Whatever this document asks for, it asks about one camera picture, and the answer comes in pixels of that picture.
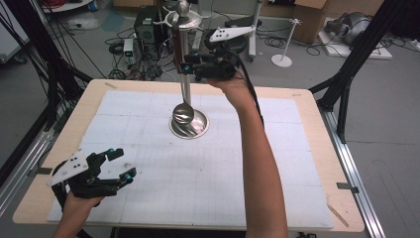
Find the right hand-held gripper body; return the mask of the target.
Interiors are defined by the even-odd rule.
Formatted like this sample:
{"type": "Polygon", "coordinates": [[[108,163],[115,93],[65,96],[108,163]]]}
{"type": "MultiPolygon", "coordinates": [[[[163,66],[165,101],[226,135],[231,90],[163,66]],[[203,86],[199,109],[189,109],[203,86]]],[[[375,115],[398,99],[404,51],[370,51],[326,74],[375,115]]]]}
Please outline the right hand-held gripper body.
{"type": "MultiPolygon", "coordinates": [[[[248,35],[252,27],[217,28],[233,30],[239,35],[248,35]]],[[[240,65],[239,54],[233,51],[215,52],[208,50],[200,54],[201,63],[194,63],[194,75],[198,78],[220,78],[228,79],[236,73],[236,67],[240,65]]]]}

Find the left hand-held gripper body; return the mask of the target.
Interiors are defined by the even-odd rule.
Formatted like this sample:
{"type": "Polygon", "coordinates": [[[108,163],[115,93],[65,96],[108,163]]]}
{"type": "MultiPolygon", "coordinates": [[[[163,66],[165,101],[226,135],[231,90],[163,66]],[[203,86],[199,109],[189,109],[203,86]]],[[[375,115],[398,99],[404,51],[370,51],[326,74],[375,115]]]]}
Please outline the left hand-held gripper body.
{"type": "Polygon", "coordinates": [[[120,184],[120,178],[99,177],[101,166],[108,161],[107,151],[88,156],[82,150],[76,151],[54,169],[47,186],[58,189],[68,185],[76,197],[82,198],[116,195],[124,186],[120,184]]]}

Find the metal ladle with brown handle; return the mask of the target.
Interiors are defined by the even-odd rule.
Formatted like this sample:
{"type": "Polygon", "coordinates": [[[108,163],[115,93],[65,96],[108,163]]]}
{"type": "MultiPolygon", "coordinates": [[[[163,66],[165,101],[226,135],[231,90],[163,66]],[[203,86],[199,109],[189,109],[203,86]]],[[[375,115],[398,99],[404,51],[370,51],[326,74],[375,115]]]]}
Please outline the metal ladle with brown handle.
{"type": "Polygon", "coordinates": [[[180,87],[182,102],[178,104],[172,111],[172,119],[179,125],[189,124],[194,118],[194,110],[191,105],[187,102],[186,94],[186,75],[181,72],[180,64],[182,63],[182,39],[180,30],[178,27],[171,28],[171,34],[173,39],[173,51],[174,60],[176,65],[176,71],[180,75],[180,87]]]}

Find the tall metal utensil stand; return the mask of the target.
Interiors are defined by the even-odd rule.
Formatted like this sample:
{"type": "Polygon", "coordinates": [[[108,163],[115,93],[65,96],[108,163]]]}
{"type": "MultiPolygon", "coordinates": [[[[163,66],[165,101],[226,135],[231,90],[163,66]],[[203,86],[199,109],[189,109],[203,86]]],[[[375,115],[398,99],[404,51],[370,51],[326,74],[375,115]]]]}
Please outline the tall metal utensil stand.
{"type": "MultiPolygon", "coordinates": [[[[156,25],[167,25],[170,30],[172,27],[178,27],[182,39],[182,63],[184,56],[189,53],[188,48],[188,32],[195,30],[201,23],[201,16],[190,10],[190,4],[187,0],[177,0],[172,10],[167,10],[167,15],[162,22],[156,22],[156,25]]],[[[190,92],[190,76],[186,74],[186,94],[187,102],[191,105],[191,92],[190,92]]],[[[193,120],[186,125],[179,125],[172,119],[169,121],[169,129],[171,132],[181,139],[191,140],[204,135],[209,128],[209,121],[206,114],[198,109],[194,109],[193,120]]]]}

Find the person's left hand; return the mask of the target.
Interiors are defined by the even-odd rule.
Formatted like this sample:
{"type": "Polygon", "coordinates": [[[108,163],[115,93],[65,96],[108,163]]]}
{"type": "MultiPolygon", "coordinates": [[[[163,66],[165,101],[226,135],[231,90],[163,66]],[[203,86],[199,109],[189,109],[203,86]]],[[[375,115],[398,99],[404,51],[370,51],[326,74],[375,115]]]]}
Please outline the person's left hand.
{"type": "Polygon", "coordinates": [[[74,215],[74,214],[89,214],[90,210],[99,205],[103,200],[102,197],[93,197],[93,198],[82,198],[76,197],[72,191],[67,195],[63,214],[64,215],[74,215]]]}

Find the person's right hand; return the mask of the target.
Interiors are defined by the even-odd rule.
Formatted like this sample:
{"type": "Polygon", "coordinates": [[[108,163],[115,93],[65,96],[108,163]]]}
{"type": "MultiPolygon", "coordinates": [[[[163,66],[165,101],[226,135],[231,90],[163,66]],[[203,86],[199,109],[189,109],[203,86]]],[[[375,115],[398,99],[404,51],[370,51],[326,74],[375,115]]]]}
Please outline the person's right hand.
{"type": "Polygon", "coordinates": [[[221,89],[237,111],[243,110],[247,106],[254,106],[253,98],[242,79],[218,80],[210,78],[207,80],[207,83],[221,89]]]}

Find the black round stool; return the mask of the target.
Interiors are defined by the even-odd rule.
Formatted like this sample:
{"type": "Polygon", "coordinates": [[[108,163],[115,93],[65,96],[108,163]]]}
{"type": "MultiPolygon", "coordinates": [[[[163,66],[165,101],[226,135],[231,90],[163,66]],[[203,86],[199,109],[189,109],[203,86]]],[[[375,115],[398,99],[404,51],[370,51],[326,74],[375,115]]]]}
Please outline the black round stool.
{"type": "Polygon", "coordinates": [[[213,29],[205,33],[204,44],[212,53],[233,51],[240,54],[247,47],[247,39],[233,30],[213,29]]]}

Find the white desk leg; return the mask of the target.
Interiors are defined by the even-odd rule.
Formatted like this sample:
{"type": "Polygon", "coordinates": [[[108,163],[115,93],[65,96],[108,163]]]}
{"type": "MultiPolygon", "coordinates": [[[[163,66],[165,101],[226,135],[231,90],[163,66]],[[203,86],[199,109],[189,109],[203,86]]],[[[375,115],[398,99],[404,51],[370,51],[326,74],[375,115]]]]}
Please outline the white desk leg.
{"type": "Polygon", "coordinates": [[[257,55],[257,27],[263,0],[257,0],[254,15],[252,17],[251,27],[253,30],[249,34],[248,56],[249,61],[253,62],[257,55]]]}

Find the white grid mat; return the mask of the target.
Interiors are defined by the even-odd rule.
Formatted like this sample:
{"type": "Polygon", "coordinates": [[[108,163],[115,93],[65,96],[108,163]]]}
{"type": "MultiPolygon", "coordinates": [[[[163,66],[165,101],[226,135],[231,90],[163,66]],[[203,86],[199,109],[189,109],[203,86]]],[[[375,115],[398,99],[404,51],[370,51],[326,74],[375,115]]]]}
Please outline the white grid mat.
{"type": "MultiPolygon", "coordinates": [[[[90,214],[91,222],[244,229],[241,135],[235,109],[222,95],[193,96],[209,128],[198,138],[181,139],[169,129],[169,114],[179,98],[177,93],[106,92],[75,157],[51,181],[72,176],[91,153],[121,148],[123,156],[104,163],[100,176],[116,179],[129,169],[135,169],[136,176],[90,214]]],[[[262,98],[260,106],[281,177],[288,226],[332,227],[296,102],[262,98]]]]}

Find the black computer tower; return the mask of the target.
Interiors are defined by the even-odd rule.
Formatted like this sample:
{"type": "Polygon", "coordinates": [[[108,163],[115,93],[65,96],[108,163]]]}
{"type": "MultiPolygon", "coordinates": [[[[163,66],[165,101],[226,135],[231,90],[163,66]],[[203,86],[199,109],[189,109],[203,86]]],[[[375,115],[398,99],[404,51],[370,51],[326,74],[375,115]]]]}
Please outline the black computer tower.
{"type": "Polygon", "coordinates": [[[157,46],[163,41],[159,20],[158,6],[141,6],[134,24],[138,40],[143,45],[157,46]]]}

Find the small white floor stand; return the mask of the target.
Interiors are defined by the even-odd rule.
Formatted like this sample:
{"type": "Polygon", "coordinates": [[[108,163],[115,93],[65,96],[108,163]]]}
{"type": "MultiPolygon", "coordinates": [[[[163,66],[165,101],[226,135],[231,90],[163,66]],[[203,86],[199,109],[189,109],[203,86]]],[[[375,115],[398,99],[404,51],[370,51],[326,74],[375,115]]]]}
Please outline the small white floor stand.
{"type": "Polygon", "coordinates": [[[289,36],[286,41],[286,45],[284,47],[284,50],[281,55],[274,55],[271,57],[271,62],[279,67],[290,67],[292,65],[292,60],[289,58],[286,54],[290,45],[290,42],[292,40],[293,34],[295,32],[295,29],[298,25],[301,24],[301,21],[297,18],[293,18],[289,20],[291,24],[291,30],[289,33],[289,36]]]}

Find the cardboard box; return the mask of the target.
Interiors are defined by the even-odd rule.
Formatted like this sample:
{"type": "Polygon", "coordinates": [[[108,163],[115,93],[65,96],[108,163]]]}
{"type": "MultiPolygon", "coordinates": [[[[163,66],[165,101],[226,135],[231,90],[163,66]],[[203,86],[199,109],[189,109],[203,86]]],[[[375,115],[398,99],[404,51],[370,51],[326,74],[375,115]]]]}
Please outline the cardboard box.
{"type": "Polygon", "coordinates": [[[300,23],[296,26],[292,38],[298,42],[315,42],[324,24],[329,0],[295,0],[293,18],[300,23]]]}

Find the grey bag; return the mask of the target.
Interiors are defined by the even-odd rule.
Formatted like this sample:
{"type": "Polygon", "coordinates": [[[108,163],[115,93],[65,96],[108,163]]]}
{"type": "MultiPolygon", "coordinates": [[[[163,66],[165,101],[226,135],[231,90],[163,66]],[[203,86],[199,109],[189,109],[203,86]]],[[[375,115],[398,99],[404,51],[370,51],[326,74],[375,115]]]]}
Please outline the grey bag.
{"type": "Polygon", "coordinates": [[[328,21],[324,31],[334,33],[345,44],[353,45],[370,24],[370,18],[360,12],[344,13],[338,19],[328,21]]]}

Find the white floor board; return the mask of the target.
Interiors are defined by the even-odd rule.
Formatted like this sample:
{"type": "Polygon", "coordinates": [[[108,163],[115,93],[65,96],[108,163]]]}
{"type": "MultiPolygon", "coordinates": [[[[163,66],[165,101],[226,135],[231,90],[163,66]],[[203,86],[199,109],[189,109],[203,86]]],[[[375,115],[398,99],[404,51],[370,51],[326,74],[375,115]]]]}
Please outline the white floor board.
{"type": "Polygon", "coordinates": [[[364,56],[369,60],[391,60],[392,54],[381,44],[372,49],[362,47],[360,50],[351,49],[340,37],[334,33],[318,33],[320,45],[324,48],[329,57],[347,58],[349,56],[364,56]]]}

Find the aluminium rail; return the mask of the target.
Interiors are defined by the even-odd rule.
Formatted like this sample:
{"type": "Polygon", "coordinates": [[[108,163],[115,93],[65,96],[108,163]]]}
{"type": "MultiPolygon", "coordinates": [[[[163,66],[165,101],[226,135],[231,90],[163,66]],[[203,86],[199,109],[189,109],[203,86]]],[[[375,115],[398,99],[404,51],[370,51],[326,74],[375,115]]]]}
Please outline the aluminium rail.
{"type": "Polygon", "coordinates": [[[359,189],[359,193],[353,194],[353,197],[356,205],[358,206],[360,215],[362,216],[368,236],[370,238],[386,238],[380,221],[369,199],[368,192],[365,188],[365,183],[360,176],[350,148],[346,142],[343,142],[340,139],[340,136],[337,132],[338,120],[336,119],[333,112],[320,110],[320,114],[328,130],[332,144],[336,150],[338,160],[347,180],[346,182],[352,186],[356,186],[359,189]]]}
{"type": "Polygon", "coordinates": [[[30,177],[40,159],[48,151],[54,138],[54,131],[41,131],[17,153],[17,164],[0,186],[0,217],[2,217],[19,190],[30,177]]]}

